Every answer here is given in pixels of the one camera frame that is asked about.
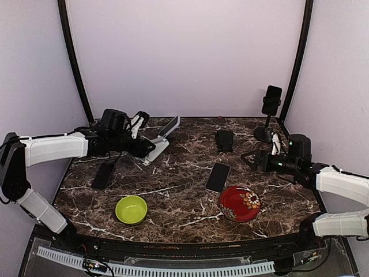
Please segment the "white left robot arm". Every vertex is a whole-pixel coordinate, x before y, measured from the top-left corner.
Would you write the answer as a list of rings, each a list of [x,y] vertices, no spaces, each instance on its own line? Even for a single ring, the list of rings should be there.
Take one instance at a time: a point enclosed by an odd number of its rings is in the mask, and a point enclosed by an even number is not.
[[[1,189],[3,195],[18,204],[35,221],[45,225],[69,252],[81,247],[74,224],[62,215],[27,179],[27,168],[39,163],[69,158],[128,152],[145,158],[156,148],[144,137],[129,132],[106,136],[91,130],[41,137],[20,137],[9,133],[1,146]]]

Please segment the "white folding phone stand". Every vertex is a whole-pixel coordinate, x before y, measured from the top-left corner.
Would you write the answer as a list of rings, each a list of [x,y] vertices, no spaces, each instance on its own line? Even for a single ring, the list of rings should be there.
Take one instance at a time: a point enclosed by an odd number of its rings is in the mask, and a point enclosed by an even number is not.
[[[148,153],[146,157],[140,159],[144,166],[150,165],[153,161],[155,161],[160,154],[169,146],[169,141],[164,137],[157,137],[151,142],[155,145],[155,149]]]

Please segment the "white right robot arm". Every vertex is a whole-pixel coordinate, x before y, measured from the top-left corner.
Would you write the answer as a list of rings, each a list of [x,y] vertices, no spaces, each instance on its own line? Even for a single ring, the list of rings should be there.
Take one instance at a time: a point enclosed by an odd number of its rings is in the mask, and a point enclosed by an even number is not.
[[[274,171],[293,177],[294,183],[304,188],[331,193],[368,207],[368,177],[342,171],[336,166],[313,163],[311,156],[275,154],[251,151],[240,156],[251,169],[259,167],[264,172]],[[315,213],[302,221],[294,245],[307,250],[317,237],[349,236],[368,238],[368,209],[340,214]]]

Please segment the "purple phone dark screen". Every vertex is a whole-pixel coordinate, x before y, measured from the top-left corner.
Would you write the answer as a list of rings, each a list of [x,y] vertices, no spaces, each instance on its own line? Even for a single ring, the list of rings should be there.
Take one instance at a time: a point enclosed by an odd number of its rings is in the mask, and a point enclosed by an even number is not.
[[[103,163],[92,182],[91,188],[94,190],[105,190],[114,172],[114,163]]]

